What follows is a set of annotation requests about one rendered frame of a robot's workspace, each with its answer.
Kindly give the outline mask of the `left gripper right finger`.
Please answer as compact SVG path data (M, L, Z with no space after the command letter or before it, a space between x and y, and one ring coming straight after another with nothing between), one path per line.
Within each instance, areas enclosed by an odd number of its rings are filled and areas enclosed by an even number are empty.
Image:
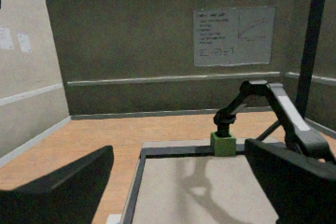
M282 224L336 224L336 165L253 138L244 154Z

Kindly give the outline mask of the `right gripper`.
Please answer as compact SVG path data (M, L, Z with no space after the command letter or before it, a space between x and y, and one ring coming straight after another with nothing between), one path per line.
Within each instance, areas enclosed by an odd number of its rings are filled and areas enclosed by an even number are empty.
M282 224L282 222L281 222L280 219L278 218L278 219L275 221L275 224Z

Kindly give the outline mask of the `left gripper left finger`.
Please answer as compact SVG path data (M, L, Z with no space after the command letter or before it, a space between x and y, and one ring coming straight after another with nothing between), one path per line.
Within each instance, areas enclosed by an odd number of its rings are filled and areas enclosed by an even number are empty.
M114 159L113 147L103 146L12 190L0 189L0 224L92 224Z

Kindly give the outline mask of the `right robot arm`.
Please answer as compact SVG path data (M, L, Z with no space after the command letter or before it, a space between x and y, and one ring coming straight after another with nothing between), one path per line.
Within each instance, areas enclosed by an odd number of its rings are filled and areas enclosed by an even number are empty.
M237 97L213 117L218 138L231 137L230 124L237 120L236 114L251 101L265 96L285 131L284 141L289 151L316 160L324 159L324 162L336 165L336 157L328 141L303 120L285 93L283 84L267 82L265 79L245 80L239 90Z

